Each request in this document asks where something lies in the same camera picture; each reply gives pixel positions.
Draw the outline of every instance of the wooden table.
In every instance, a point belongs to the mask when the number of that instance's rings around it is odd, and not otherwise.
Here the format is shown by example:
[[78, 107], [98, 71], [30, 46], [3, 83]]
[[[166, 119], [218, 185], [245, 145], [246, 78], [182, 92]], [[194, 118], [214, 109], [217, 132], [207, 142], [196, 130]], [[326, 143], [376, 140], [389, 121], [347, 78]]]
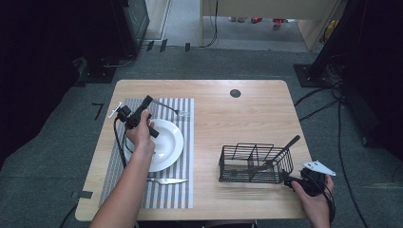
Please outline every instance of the wooden table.
[[[240, 97], [230, 95], [238, 89]], [[142, 209], [139, 220], [186, 219], [297, 219], [304, 218], [297, 195], [283, 184], [219, 182], [219, 158], [225, 144], [273, 143], [291, 147], [292, 176], [311, 157], [287, 84], [283, 81], [122, 80], [109, 109], [126, 98], [194, 98], [194, 208]], [[92, 220], [98, 210], [106, 170], [114, 144], [113, 120], [105, 119], [76, 218]]]
[[[200, 43], [203, 46], [203, 17], [216, 16], [217, 0], [200, 1]], [[340, 2], [341, 0], [220, 0], [217, 16], [298, 19], [297, 26], [305, 45], [308, 50], [312, 50]]]

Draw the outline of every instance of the black wire basket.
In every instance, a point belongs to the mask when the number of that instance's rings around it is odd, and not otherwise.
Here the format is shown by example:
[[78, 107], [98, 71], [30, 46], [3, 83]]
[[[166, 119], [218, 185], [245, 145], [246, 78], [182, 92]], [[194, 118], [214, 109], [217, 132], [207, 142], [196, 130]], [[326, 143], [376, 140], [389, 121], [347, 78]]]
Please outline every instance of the black wire basket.
[[281, 183], [294, 169], [289, 149], [263, 143], [225, 145], [219, 165], [221, 182]]

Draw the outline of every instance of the silver knife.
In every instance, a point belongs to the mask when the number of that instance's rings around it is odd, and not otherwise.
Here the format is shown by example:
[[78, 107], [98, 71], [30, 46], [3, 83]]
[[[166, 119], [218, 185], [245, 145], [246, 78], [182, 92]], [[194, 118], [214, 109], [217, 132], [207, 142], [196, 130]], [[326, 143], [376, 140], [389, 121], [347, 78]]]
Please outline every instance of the silver knife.
[[171, 184], [171, 183], [182, 183], [187, 181], [186, 179], [157, 179], [157, 178], [147, 178], [147, 181], [157, 182], [159, 184]]

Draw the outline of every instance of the round plate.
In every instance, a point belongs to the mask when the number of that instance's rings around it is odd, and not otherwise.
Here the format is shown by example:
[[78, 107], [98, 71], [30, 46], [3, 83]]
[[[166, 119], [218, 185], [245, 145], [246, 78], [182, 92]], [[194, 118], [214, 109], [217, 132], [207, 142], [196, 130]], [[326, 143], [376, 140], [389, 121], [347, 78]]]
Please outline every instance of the round plate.
[[[155, 119], [154, 128], [160, 132], [160, 135], [156, 138], [151, 137], [151, 141], [155, 143], [155, 153], [152, 157], [149, 172], [158, 172], [173, 164], [181, 155], [183, 150], [183, 135], [181, 130], [173, 123]], [[133, 143], [128, 140], [127, 147], [130, 151], [134, 151]], [[131, 152], [125, 149], [125, 157], [129, 161]]]

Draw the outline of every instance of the gray and white placemat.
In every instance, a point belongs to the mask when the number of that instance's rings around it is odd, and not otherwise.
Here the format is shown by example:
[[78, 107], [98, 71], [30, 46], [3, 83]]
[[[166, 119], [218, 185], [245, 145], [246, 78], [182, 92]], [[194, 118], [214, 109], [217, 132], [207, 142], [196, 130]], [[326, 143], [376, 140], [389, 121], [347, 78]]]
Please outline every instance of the gray and white placemat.
[[[161, 98], [160, 102], [190, 113], [190, 117], [178, 117], [172, 110], [151, 103], [148, 111], [152, 119], [163, 119], [175, 124], [183, 134], [183, 152], [176, 162], [168, 168], [149, 173], [150, 178], [174, 178], [187, 179], [189, 181], [180, 184], [159, 185], [148, 182], [143, 199], [143, 208], [193, 208], [193, 140], [194, 140], [194, 99], [191, 98]], [[143, 99], [126, 99], [125, 105], [131, 110], [142, 103]], [[120, 123], [118, 137], [121, 140], [125, 133], [125, 126]], [[122, 175], [123, 165], [119, 154], [118, 145], [113, 145], [109, 166], [106, 172], [105, 184], [100, 199], [100, 206], [115, 187]]]

